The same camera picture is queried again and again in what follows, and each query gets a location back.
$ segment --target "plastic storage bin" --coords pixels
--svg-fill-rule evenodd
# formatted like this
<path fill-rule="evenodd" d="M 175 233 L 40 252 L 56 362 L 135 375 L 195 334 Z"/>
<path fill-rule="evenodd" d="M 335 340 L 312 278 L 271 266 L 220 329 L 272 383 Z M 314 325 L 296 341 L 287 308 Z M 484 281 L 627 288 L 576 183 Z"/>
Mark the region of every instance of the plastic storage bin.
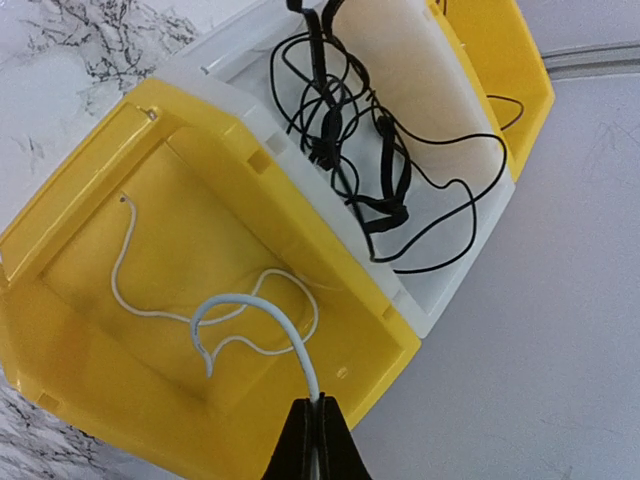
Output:
<path fill-rule="evenodd" d="M 478 236 L 472 250 L 459 262 L 430 274 L 400 278 L 392 269 L 433 265 L 455 255 L 471 235 L 470 212 L 442 224 L 391 266 L 372 264 L 356 220 L 331 191 L 324 172 L 310 165 L 295 138 L 286 136 L 285 122 L 271 98 L 271 51 L 278 42 L 303 29 L 301 17 L 288 12 L 285 2 L 266 0 L 202 38 L 157 75 L 241 119 L 414 331 L 424 337 L 500 218 L 514 191 L 513 180 L 508 173 L 503 175 L 496 188 L 478 203 Z M 425 4 L 350 0 L 336 16 L 334 31 L 367 66 L 381 101 L 415 133 L 432 139 L 474 132 L 500 134 L 491 110 L 491 119 L 487 116 L 484 94 L 479 96 L 434 12 Z M 292 53 L 303 68 L 308 68 L 308 49 Z M 329 56 L 328 62 L 331 68 L 335 59 Z M 284 92 L 291 92 L 290 101 L 302 88 L 284 74 L 279 83 Z M 494 178 L 502 160 L 502 150 L 492 139 L 449 147 L 407 143 L 414 159 L 434 180 L 444 183 L 460 177 L 475 193 Z M 372 168 L 370 159 L 380 155 L 379 136 L 373 129 L 363 132 L 346 154 L 361 171 L 361 193 L 377 196 L 379 165 Z M 437 191 L 414 172 L 407 196 L 410 220 L 400 229 L 378 235 L 378 250 L 382 255 L 395 253 L 429 221 L 465 201 L 462 188 Z"/>
<path fill-rule="evenodd" d="M 0 356 L 10 383 L 63 420 L 187 478 L 259 478 L 291 402 L 307 395 L 295 354 L 232 344 L 212 379 L 189 327 L 125 311 L 190 316 L 212 295 L 248 292 L 266 268 L 304 279 L 320 307 L 307 348 L 323 390 L 355 425 L 419 340 L 247 128 L 156 79 L 129 94 L 0 238 Z M 301 332 L 310 307 L 278 278 L 260 295 Z M 288 341 L 248 309 L 201 328 L 207 347 L 244 334 Z"/>
<path fill-rule="evenodd" d="M 509 169 L 516 181 L 555 99 L 518 5 L 515 0 L 442 0 L 439 6 L 429 0 L 429 5 L 478 96 L 501 95 L 524 104 L 522 118 L 504 133 L 513 153 Z M 494 127 L 508 123 L 519 110 L 503 100 L 482 103 L 492 120 L 491 112 L 495 114 Z"/>

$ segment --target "white wire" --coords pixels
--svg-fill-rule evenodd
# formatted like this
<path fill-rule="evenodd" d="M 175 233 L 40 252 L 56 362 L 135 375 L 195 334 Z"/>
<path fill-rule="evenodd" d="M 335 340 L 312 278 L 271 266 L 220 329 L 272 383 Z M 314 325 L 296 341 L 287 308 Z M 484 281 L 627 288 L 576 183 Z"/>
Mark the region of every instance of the white wire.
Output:
<path fill-rule="evenodd" d="M 185 317 L 183 315 L 179 315 L 177 313 L 163 312 L 163 311 L 159 311 L 159 310 L 140 310 L 138 308 L 135 308 L 134 306 L 132 306 L 129 303 L 127 303 L 127 301 L 120 294 L 120 292 L 118 290 L 118 273 L 120 271 L 120 267 L 122 266 L 124 258 L 127 255 L 127 251 L 129 250 L 129 245 L 131 243 L 131 237 L 133 236 L 133 231 L 135 229 L 136 221 L 137 221 L 137 218 L 138 218 L 138 211 L 136 209 L 136 206 L 129 199 L 129 197 L 127 197 L 126 195 L 122 195 L 121 201 L 122 202 L 126 202 L 129 205 L 129 208 L 131 209 L 131 221 L 129 223 L 129 229 L 127 230 L 127 233 L 126 233 L 126 235 L 124 237 L 124 241 L 122 242 L 122 249 L 120 250 L 120 254 L 118 255 L 116 263 L 113 266 L 113 270 L 111 271 L 111 290 L 113 291 L 113 296 L 115 297 L 115 299 L 117 300 L 117 302 L 120 304 L 120 306 L 122 308 L 124 308 L 129 313 L 131 313 L 133 315 L 136 315 L 138 317 L 169 318 L 169 319 L 172 319 L 172 320 L 177 320 L 179 322 L 184 322 L 184 323 L 191 324 L 191 322 L 192 322 L 191 318 Z M 313 309 L 313 322 L 312 322 L 311 328 L 309 329 L 307 334 L 304 336 L 304 338 L 301 339 L 303 344 L 306 343 L 313 336 L 313 334 L 316 332 L 316 329 L 318 327 L 319 312 L 318 312 L 318 303 L 316 302 L 315 297 L 313 296 L 311 291 L 307 288 L 307 286 L 304 283 L 302 283 L 302 281 L 300 281 L 300 279 L 298 279 L 297 277 L 291 275 L 289 272 L 286 272 L 284 270 L 280 270 L 278 268 L 269 268 L 269 269 L 266 269 L 265 271 L 263 271 L 260 274 L 260 277 L 258 277 L 258 281 L 256 282 L 255 287 L 253 287 L 253 290 L 251 291 L 251 294 L 250 295 L 245 295 L 245 296 L 250 297 L 250 298 L 256 298 L 255 295 L 258 293 L 258 291 L 262 287 L 262 284 L 264 283 L 264 281 L 266 280 L 266 278 L 269 275 L 280 275 L 282 277 L 287 278 L 291 282 L 295 283 L 300 288 L 300 290 L 302 290 L 302 292 L 309 299 L 309 303 L 311 304 L 311 308 Z M 241 303 L 241 305 L 242 305 L 241 307 L 237 308 L 233 312 L 228 313 L 228 314 L 226 314 L 226 315 L 224 315 L 222 317 L 217 317 L 217 318 L 212 318 L 212 319 L 209 319 L 209 320 L 200 321 L 199 322 L 199 326 L 217 325 L 219 323 L 222 323 L 222 322 L 225 322 L 225 321 L 230 320 L 232 318 L 235 318 L 238 315 L 240 315 L 242 312 L 244 312 L 245 309 L 247 308 L 247 306 L 250 305 L 250 304 L 248 302 L 243 302 L 243 303 Z M 211 375 L 213 375 L 213 365 L 214 365 L 218 355 L 220 354 L 222 349 L 226 345 L 231 343 L 231 342 L 242 342 L 245 345 L 251 347 L 257 353 L 260 353 L 261 355 L 266 355 L 266 356 L 282 355 L 282 354 L 285 354 L 285 353 L 292 352 L 295 349 L 294 346 L 290 346 L 290 347 L 283 348 L 283 349 L 280 349 L 280 350 L 266 350 L 264 348 L 259 347 L 255 343 L 253 343 L 247 337 L 244 337 L 242 335 L 231 335 L 229 337 L 224 338 L 218 344 L 218 346 L 213 351 L 213 353 L 211 353 L 210 356 L 207 354 L 208 360 L 205 359 L 206 366 L 207 366 L 207 377 L 211 377 Z"/>
<path fill-rule="evenodd" d="M 193 341 L 193 345 L 198 350 L 200 355 L 205 361 L 207 365 L 207 376 L 211 376 L 213 372 L 213 361 L 215 360 L 214 355 L 209 355 L 209 352 L 205 350 L 202 346 L 202 342 L 200 341 L 200 333 L 199 327 L 202 317 L 213 307 L 216 305 L 223 304 L 237 304 L 237 305 L 249 305 L 252 307 L 259 308 L 267 312 L 271 315 L 275 320 L 278 321 L 280 326 L 284 329 L 287 336 L 291 340 L 291 344 L 293 345 L 293 349 L 298 356 L 298 360 L 300 361 L 300 365 L 302 366 L 302 371 L 304 372 L 304 376 L 307 379 L 307 385 L 309 386 L 309 398 L 313 403 L 317 402 L 320 398 L 320 387 L 318 386 L 318 377 L 316 376 L 316 372 L 313 368 L 313 364 L 311 363 L 311 358 L 309 357 L 309 353 L 304 346 L 304 342 L 302 338 L 300 338 L 300 334 L 296 330 L 295 325 L 289 320 L 289 318 L 282 313 L 278 307 L 276 307 L 273 303 L 266 301 L 263 298 L 253 297 L 251 295 L 246 295 L 242 293 L 227 293 L 222 295 L 216 295 L 215 297 L 211 297 L 209 300 L 204 302 L 202 305 L 198 307 L 196 313 L 193 315 L 191 319 L 191 340 Z M 244 337 L 236 336 L 227 337 L 224 341 L 225 345 L 229 344 L 232 341 L 241 341 L 245 342 Z M 219 352 L 222 347 L 218 346 L 216 351 Z"/>

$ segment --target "yellow plastic bin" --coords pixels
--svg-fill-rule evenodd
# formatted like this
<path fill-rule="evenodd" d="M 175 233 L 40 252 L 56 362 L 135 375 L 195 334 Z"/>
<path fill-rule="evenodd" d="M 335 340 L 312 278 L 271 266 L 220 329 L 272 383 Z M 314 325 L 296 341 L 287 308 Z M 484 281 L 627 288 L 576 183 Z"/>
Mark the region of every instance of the yellow plastic bin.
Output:
<path fill-rule="evenodd" d="M 0 238 L 0 355 L 25 397 L 107 442 L 188 478 L 255 479 L 291 402 L 307 395 L 295 354 L 225 349 L 207 379 L 189 327 L 140 309 L 191 316 L 208 297 L 246 293 L 286 269 L 316 297 L 307 343 L 322 390 L 353 427 L 408 364 L 419 340 L 243 124 L 159 80 L 129 94 Z M 260 295 L 304 334 L 311 308 L 284 279 Z M 288 340 L 248 309 L 201 328 L 263 348 Z"/>
<path fill-rule="evenodd" d="M 495 128 L 524 113 L 504 131 L 511 153 L 509 168 L 518 179 L 542 129 L 555 95 L 540 53 L 515 0 L 428 0 L 465 67 Z"/>

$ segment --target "light blue cable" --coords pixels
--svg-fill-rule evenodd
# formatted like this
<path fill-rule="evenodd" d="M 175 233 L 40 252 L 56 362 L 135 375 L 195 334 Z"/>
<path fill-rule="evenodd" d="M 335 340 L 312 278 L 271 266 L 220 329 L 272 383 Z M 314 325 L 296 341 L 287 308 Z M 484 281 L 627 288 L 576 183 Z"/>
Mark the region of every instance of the light blue cable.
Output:
<path fill-rule="evenodd" d="M 304 372 L 304 376 L 307 379 L 307 385 L 309 386 L 309 397 L 311 399 L 311 402 L 315 404 L 320 399 L 320 387 L 318 385 L 318 377 L 316 376 L 316 372 L 313 368 L 313 364 L 311 363 L 309 353 L 304 346 L 304 342 L 302 341 L 298 330 L 296 330 L 296 327 L 293 325 L 291 320 L 289 320 L 289 318 L 282 312 L 282 310 L 276 307 L 273 303 L 264 300 L 263 298 L 258 298 L 241 293 L 228 293 L 211 297 L 209 300 L 205 301 L 198 307 L 190 322 L 191 341 L 193 342 L 193 346 L 196 348 L 198 353 L 200 353 L 200 355 L 204 359 L 207 368 L 207 377 L 211 377 L 211 375 L 213 374 L 214 359 L 218 355 L 218 353 L 220 353 L 220 350 L 222 350 L 224 346 L 234 341 L 242 342 L 248 345 L 247 339 L 245 337 L 227 337 L 220 345 L 218 345 L 214 353 L 211 355 L 202 345 L 199 333 L 199 327 L 202 318 L 213 307 L 225 304 L 249 305 L 251 307 L 259 308 L 260 310 L 263 310 L 271 315 L 280 324 L 280 326 L 284 329 L 285 333 L 291 340 L 291 345 L 293 346 L 293 349 L 298 356 L 298 360 L 300 361 L 300 365 L 302 366 L 302 371 Z"/>

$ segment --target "white marble countertop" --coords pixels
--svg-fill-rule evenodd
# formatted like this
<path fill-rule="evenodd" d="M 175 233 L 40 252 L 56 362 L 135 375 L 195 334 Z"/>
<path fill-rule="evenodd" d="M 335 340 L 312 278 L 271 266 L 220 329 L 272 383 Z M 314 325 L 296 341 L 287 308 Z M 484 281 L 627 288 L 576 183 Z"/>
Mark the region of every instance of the white marble countertop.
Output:
<path fill-rule="evenodd" d="M 0 231 L 104 115 L 252 0 L 0 0 Z M 0 380 L 0 478 L 175 478 Z"/>

